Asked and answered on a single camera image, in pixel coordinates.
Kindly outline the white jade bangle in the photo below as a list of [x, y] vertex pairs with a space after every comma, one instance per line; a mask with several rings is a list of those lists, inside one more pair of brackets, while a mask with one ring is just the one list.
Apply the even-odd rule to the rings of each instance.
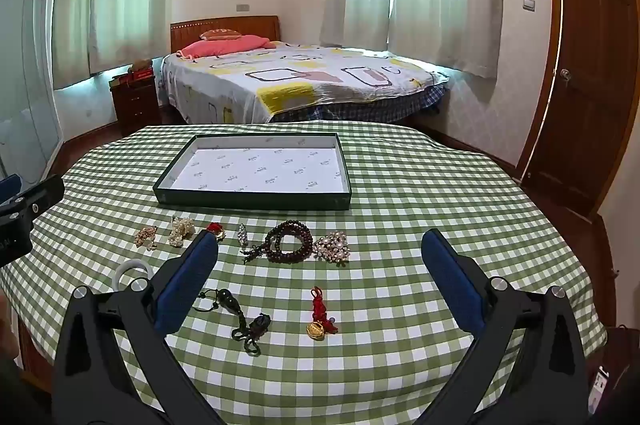
[[137, 258], [128, 259], [115, 269], [111, 278], [112, 290], [117, 292], [119, 290], [119, 282], [122, 276], [128, 271], [136, 269], [143, 270], [146, 273], [146, 278], [148, 280], [150, 280], [154, 275], [153, 268], [145, 260]]

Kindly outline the small gold pearl brooch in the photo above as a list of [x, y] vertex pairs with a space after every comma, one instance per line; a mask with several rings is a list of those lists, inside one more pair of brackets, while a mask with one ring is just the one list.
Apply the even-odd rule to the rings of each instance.
[[148, 251], [156, 248], [155, 237], [157, 226], [145, 226], [134, 234], [134, 246], [140, 249], [144, 247]]

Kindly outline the red flower gold brooch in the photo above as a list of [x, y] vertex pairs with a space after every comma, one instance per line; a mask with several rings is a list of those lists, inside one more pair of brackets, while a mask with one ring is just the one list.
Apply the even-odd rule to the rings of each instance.
[[226, 233], [224, 232], [224, 227], [221, 225], [221, 223], [210, 223], [206, 227], [206, 230], [209, 233], [213, 234], [213, 236], [217, 241], [222, 241], [226, 237]]

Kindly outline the silver rhinestone brooch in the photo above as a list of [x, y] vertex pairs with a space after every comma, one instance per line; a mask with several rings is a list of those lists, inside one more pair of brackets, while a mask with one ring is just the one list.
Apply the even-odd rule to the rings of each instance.
[[248, 250], [248, 237], [244, 223], [239, 224], [238, 231], [236, 231], [236, 238], [238, 239], [241, 252], [246, 254]]

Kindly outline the red knot gold pendant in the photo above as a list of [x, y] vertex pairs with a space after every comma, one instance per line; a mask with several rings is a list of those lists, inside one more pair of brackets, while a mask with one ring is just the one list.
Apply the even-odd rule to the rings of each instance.
[[323, 292], [319, 286], [310, 290], [312, 297], [312, 317], [307, 324], [306, 333], [313, 341], [323, 341], [326, 335], [338, 333], [335, 320], [328, 316], [326, 304], [324, 304]]

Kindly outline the pearl rhinestone flower brooch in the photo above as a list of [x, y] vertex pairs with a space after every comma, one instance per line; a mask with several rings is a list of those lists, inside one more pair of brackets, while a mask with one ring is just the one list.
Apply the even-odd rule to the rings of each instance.
[[333, 231], [318, 237], [312, 245], [312, 252], [317, 259], [335, 263], [337, 266], [345, 266], [350, 255], [346, 234], [342, 231]]

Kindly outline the green jewelry tray box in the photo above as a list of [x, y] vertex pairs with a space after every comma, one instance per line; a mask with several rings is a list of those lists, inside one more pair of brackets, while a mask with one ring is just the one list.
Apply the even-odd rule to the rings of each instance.
[[347, 211], [352, 185], [336, 133], [197, 134], [153, 185], [160, 205]]

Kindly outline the dark wooden nightstand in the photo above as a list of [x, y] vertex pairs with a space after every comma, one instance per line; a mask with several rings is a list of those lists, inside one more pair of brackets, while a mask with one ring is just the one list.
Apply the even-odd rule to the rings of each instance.
[[151, 70], [117, 75], [110, 81], [110, 90], [122, 136], [162, 122]]

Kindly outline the items on nightstand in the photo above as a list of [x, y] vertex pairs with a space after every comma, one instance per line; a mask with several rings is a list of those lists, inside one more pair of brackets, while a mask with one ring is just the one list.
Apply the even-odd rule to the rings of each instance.
[[131, 64], [124, 74], [116, 75], [110, 81], [110, 88], [129, 85], [130, 83], [154, 78], [153, 61], [151, 59], [138, 60]]

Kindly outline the green white checkered tablecloth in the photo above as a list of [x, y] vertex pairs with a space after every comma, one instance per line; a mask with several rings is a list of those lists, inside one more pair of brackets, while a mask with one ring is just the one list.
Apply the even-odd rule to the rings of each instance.
[[[542, 293], [558, 285], [574, 310], [586, 353], [606, 338], [589, 275], [559, 231], [491, 159], [449, 149], [410, 128], [372, 123], [291, 125], [336, 133], [352, 202], [344, 212], [223, 212], [162, 208], [153, 185], [198, 125], [150, 126], [94, 149], [64, 176], [64, 199], [38, 218], [34, 247], [1, 271], [1, 285], [46, 357], [55, 354], [76, 286], [105, 293], [115, 269], [139, 257], [153, 267], [176, 255], [172, 219], [226, 237], [208, 279], [247, 317], [270, 315], [258, 357], [233, 341], [228, 312], [191, 312], [168, 345], [208, 403], [230, 424], [410, 424], [430, 404], [471, 345], [421, 257], [422, 235], [439, 230], [489, 277]], [[250, 242], [295, 217], [317, 237], [346, 234], [347, 265], [318, 259], [279, 266], [242, 260], [235, 232]], [[134, 234], [157, 226], [156, 248]], [[338, 333], [313, 341], [310, 290], [319, 286]]]

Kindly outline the brown wooden door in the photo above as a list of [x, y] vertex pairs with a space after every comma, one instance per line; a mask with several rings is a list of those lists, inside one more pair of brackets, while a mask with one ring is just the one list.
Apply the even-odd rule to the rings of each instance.
[[639, 104], [639, 0], [551, 0], [547, 62], [516, 169], [591, 219], [622, 164]]

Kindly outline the orange patterned pillow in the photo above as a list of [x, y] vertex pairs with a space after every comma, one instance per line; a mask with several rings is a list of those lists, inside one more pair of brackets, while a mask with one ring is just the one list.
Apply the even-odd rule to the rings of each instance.
[[210, 29], [200, 35], [202, 41], [233, 41], [242, 37], [242, 34], [235, 30], [230, 29]]

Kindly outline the pink pillow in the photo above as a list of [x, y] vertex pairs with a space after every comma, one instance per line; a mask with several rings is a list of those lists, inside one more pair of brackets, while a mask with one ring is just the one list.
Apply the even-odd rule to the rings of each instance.
[[178, 50], [180, 58], [198, 59], [204, 57], [221, 57], [236, 52], [249, 52], [254, 49], [273, 49], [277, 45], [267, 37], [257, 35], [241, 35], [233, 40], [198, 41]]

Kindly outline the bed with patterned quilt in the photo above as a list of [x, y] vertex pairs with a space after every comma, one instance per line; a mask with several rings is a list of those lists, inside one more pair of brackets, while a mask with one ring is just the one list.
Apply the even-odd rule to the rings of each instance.
[[170, 54], [160, 79], [191, 124], [393, 123], [437, 106], [447, 83], [444, 73], [392, 55], [281, 42], [225, 56]]

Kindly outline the wall light switch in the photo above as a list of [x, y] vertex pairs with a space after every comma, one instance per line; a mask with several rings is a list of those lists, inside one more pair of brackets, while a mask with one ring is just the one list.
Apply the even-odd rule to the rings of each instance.
[[527, 11], [534, 11], [536, 9], [536, 2], [534, 0], [523, 0], [523, 8]]

